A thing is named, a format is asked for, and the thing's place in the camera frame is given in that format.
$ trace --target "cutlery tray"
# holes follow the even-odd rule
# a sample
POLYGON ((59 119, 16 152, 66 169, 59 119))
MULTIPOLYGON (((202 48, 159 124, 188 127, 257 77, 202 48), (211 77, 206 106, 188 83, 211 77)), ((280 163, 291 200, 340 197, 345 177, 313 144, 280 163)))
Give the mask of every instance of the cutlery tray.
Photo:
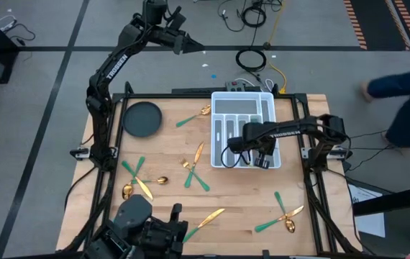
MULTIPOLYGON (((274 98, 271 93, 263 92, 214 92, 211 95, 211 166, 224 168, 222 161, 227 166, 234 165, 239 159, 238 154, 232 153, 227 146, 227 139, 239 137, 243 125, 247 122, 275 122, 274 98)), ((236 168, 253 167, 255 159, 259 156, 255 150, 251 151, 250 165, 240 159, 236 168)), ((242 154, 248 161, 248 154, 242 154)), ((275 144, 273 155, 266 155, 270 162, 269 169, 281 167, 278 140, 275 144)))

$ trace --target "gold fork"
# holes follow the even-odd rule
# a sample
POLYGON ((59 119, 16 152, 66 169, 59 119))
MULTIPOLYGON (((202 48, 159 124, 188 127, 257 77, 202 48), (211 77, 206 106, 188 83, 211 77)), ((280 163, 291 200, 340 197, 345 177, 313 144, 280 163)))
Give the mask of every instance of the gold fork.
POLYGON ((186 161, 185 158, 181 158, 179 160, 179 163, 181 165, 183 165, 184 168, 189 169, 189 172, 192 173, 197 178, 197 181, 199 181, 200 185, 202 186, 202 188, 205 191, 210 191, 210 186, 208 186, 208 184, 206 184, 204 181, 202 181, 202 179, 200 179, 200 177, 198 175, 196 175, 196 173, 194 173, 194 171, 192 171, 191 166, 189 165, 188 161, 186 161))

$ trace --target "yellow cable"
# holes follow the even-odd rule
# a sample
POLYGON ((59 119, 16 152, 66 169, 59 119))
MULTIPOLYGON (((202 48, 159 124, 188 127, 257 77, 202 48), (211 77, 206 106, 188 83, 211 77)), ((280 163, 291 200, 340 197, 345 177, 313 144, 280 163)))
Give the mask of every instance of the yellow cable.
MULTIPOLYGON (((273 29, 272 29, 272 33, 270 34, 270 37, 269 37, 269 41, 268 41, 269 44, 270 44, 270 42, 272 41, 272 38, 273 38, 273 36, 274 36, 274 34, 275 34, 275 31, 277 30, 278 20, 279 20, 280 17, 282 16, 282 12, 283 12, 284 9, 285 9, 285 4, 282 4, 282 6, 280 7, 280 10, 278 10, 277 19, 275 20, 275 24, 274 24, 274 27, 273 27, 273 29)), ((268 60, 268 62, 269 62, 269 65, 271 66, 271 68, 272 68, 273 70, 277 71, 279 74, 282 75, 282 77, 283 77, 283 86, 282 86, 282 88, 280 89, 280 91, 279 91, 278 93, 284 94, 284 93, 286 92, 286 76, 285 76, 285 74, 284 74, 280 69, 276 68, 276 67, 270 62, 270 59, 267 58, 267 60, 268 60)))

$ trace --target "wooden table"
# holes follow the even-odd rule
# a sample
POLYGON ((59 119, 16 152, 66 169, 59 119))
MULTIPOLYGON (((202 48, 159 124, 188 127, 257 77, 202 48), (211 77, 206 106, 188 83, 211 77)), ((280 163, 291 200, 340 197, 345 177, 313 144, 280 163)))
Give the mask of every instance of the wooden table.
MULTIPOLYGON (((312 115, 329 112, 325 95, 308 95, 308 100, 312 115)), ((135 168, 140 156, 144 155, 145 162, 138 175, 141 179, 156 179, 160 176, 170 179, 170 183, 165 186, 156 183, 149 185, 154 196, 154 201, 151 202, 153 216, 168 221, 172 205, 182 203, 180 220, 187 220, 189 228, 192 229, 216 209, 226 209, 184 245, 184 255, 261 255, 264 249, 269 249, 271 255, 316 255, 296 137, 279 138, 283 163, 280 169, 263 171, 212 168, 210 116, 197 117, 179 128, 175 126, 176 122, 209 104, 210 99, 130 99, 128 105, 138 101, 156 103, 162 110, 163 124, 154 136, 148 138, 135 138, 123 133, 111 219, 124 201, 121 197, 122 187, 131 179, 131 175, 120 162, 126 160, 135 168), (191 163, 201 141, 205 142, 205 148, 196 166, 196 172, 210 185, 209 192, 205 192, 196 179, 193 179, 190 188, 184 188, 188 171, 178 162, 179 158, 185 157, 191 163), (304 205, 304 210, 293 218, 296 223, 296 232, 293 234, 287 231, 284 223, 275 224, 260 233, 254 231, 255 226, 282 215, 274 198, 274 191, 280 192, 288 211, 304 205)), ((118 105, 115 118, 119 118, 121 106, 118 105)), ((289 100, 276 99, 275 109, 277 121, 293 119, 289 100)), ((117 122, 114 123, 111 136, 113 140, 116 131, 117 122)), ((83 140, 91 134, 89 117, 83 140)), ((92 167, 93 164, 88 160, 77 162, 74 181, 92 167)), ((329 167, 342 172, 340 162, 330 161, 329 167)), ((88 219, 95 181, 96 172, 79 183, 70 195, 57 249, 68 245, 88 219)), ((354 236, 352 208, 344 178, 333 173, 324 173, 324 182, 333 221, 352 245, 361 250, 354 236)), ((135 193, 142 194, 141 188, 135 187, 135 193)), ((328 250, 327 235, 321 217, 319 226, 324 250, 328 250)))

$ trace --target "round black plate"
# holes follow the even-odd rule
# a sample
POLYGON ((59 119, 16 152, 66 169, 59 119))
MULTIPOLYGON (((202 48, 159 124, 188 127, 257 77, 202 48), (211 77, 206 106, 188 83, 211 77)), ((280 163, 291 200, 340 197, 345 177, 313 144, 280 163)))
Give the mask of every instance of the round black plate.
POLYGON ((154 134, 161 123, 162 112, 157 105, 148 101, 141 101, 128 107, 122 119, 125 131, 135 137, 154 134))

